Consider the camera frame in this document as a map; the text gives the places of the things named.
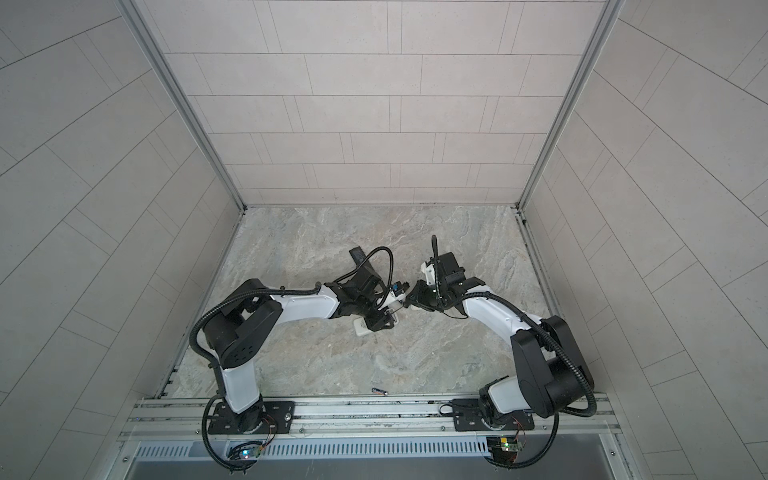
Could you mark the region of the red white remote control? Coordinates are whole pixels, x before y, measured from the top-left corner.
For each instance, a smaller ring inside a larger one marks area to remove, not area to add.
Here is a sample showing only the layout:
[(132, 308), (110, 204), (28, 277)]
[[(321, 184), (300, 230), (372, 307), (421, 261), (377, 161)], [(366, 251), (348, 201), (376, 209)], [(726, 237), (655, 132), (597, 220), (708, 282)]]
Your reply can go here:
[(398, 323), (398, 319), (396, 316), (388, 315), (385, 316), (381, 320), (377, 320), (374, 322), (368, 322), (363, 317), (355, 317), (353, 319), (353, 327), (355, 330), (355, 334), (358, 337), (363, 337), (366, 335), (370, 335), (372, 333), (382, 331), (382, 330), (390, 330), (393, 329)]

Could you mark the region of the black remote control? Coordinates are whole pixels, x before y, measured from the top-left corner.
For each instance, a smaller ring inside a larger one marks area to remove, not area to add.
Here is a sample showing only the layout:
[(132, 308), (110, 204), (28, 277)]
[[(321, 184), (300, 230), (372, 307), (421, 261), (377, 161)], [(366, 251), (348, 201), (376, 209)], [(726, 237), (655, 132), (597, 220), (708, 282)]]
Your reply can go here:
[(349, 250), (350, 256), (352, 257), (352, 260), (355, 263), (356, 267), (359, 267), (361, 265), (364, 265), (367, 260), (366, 253), (360, 246), (356, 246)]

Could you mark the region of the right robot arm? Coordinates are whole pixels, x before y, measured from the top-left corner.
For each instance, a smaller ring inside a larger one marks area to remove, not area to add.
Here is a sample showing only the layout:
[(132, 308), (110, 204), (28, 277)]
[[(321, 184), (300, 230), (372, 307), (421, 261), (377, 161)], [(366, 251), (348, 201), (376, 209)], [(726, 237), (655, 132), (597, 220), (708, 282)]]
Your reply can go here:
[(479, 391), (479, 409), (488, 425), (500, 427), (522, 411), (542, 418), (596, 414), (593, 377), (564, 319), (524, 312), (482, 280), (466, 277), (451, 252), (435, 254), (421, 271), (425, 278), (407, 295), (408, 306), (440, 313), (456, 309), (510, 342), (515, 374)]

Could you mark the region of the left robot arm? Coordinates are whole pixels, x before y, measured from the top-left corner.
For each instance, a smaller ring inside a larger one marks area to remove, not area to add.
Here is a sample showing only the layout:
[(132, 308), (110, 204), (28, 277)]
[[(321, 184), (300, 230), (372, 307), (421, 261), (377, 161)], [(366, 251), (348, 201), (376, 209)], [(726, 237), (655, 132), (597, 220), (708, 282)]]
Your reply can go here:
[(318, 283), (308, 290), (269, 288), (251, 279), (194, 324), (188, 343), (214, 371), (217, 393), (234, 414), (241, 415), (263, 402), (255, 357), (276, 326), (360, 317), (371, 332), (389, 329), (395, 323), (390, 305), (400, 301), (407, 289), (406, 283), (386, 283), (363, 265), (339, 280)]

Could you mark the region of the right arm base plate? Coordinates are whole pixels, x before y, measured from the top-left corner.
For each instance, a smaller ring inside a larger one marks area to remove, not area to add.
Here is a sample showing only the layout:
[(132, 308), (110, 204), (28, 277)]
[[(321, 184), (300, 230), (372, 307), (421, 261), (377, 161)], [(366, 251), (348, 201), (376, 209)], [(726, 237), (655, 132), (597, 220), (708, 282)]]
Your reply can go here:
[(456, 432), (532, 431), (535, 423), (532, 414), (516, 410), (493, 418), (477, 398), (456, 398), (438, 408), (441, 416), (453, 421)]

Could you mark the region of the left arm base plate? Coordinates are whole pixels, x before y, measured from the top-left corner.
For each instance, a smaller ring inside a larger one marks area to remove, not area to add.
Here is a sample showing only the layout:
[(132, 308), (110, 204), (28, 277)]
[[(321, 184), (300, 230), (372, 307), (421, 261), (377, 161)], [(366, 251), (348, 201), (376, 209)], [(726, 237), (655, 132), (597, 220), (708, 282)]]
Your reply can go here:
[(261, 401), (242, 413), (233, 413), (226, 401), (208, 415), (207, 431), (214, 435), (266, 435), (290, 432), (296, 404)]

